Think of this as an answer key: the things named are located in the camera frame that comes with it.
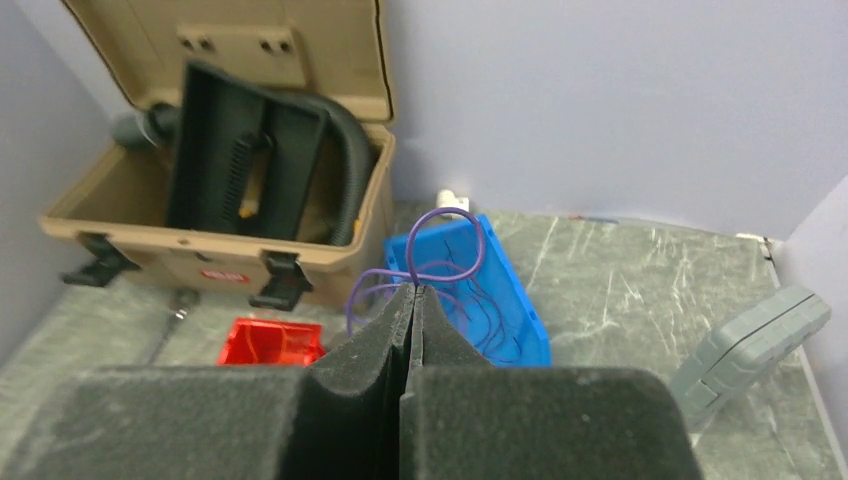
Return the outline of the white pipe elbow fitting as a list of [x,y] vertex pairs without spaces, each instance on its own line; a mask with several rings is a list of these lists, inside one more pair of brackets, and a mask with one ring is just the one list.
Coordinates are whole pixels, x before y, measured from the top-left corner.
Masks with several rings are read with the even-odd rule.
[[470,199],[467,196],[457,195],[453,190],[442,189],[436,195],[436,208],[453,208],[470,212]]

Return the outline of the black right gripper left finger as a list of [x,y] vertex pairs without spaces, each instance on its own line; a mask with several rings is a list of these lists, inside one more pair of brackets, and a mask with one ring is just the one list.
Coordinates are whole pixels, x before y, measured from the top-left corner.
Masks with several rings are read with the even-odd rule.
[[39,410],[5,479],[395,479],[415,290],[307,367],[110,367]]

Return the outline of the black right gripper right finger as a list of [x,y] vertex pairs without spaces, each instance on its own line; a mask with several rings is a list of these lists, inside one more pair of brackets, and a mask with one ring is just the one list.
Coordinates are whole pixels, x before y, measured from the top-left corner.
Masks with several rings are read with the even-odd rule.
[[633,368],[497,368],[413,300],[400,399],[403,479],[698,479],[665,384]]

